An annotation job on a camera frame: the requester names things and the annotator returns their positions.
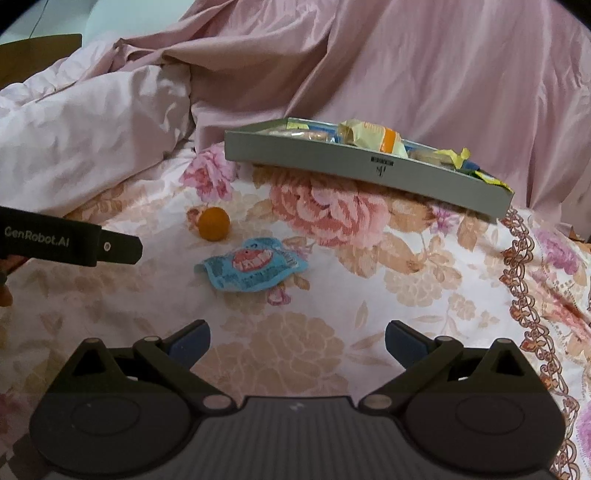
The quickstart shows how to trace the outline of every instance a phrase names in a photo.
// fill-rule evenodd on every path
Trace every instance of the gray tray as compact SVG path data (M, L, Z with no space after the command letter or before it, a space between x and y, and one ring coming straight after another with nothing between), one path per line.
M228 130L225 135L226 158L367 181L451 203L493 218L503 218L511 205L513 194L509 190L449 168L349 145L261 133L286 125L288 121L335 126L300 118L282 118ZM435 150L408 140L404 140L404 144Z

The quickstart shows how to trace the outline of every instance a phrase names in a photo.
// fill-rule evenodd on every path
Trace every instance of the food package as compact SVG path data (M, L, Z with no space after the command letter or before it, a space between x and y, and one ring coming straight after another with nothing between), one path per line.
M462 149L462 153L459 155L455 153L453 150L437 150L434 152L436 154L441 154L447 156L450 161L453 163L453 166L456 168L462 168L463 163L470 158L470 150L467 148Z
M356 119L347 120L339 124L338 136L339 141L346 145L408 158L400 134L382 125Z
M408 158L411 158L412 160L429 163L431 165L435 165L436 167L445 167L450 169L454 168L450 157L441 153L435 153L433 150L429 150L428 148L407 147L407 154Z
M287 122L286 128L288 130L309 130L310 126L302 122Z
M332 141L330 134L326 131L317 131L303 128L293 128L286 130L273 129L267 131L267 134L276 137L299 138L302 140L316 140L320 142Z
M476 179L480 179L484 183L487 183L489 185L497 185L498 187L502 187L511 193L515 193L513 191L513 189L511 187L509 187L504 181L500 181L499 179L494 178L492 175L489 175L488 173L486 173L485 171L482 171L480 169L472 170L469 168L458 168L457 171L460 173L463 173L464 175L468 175L468 176L474 177Z
M277 238L264 237L251 238L238 250L208 258L195 266L195 273L205 270L217 290L249 292L275 287L306 268L308 263Z

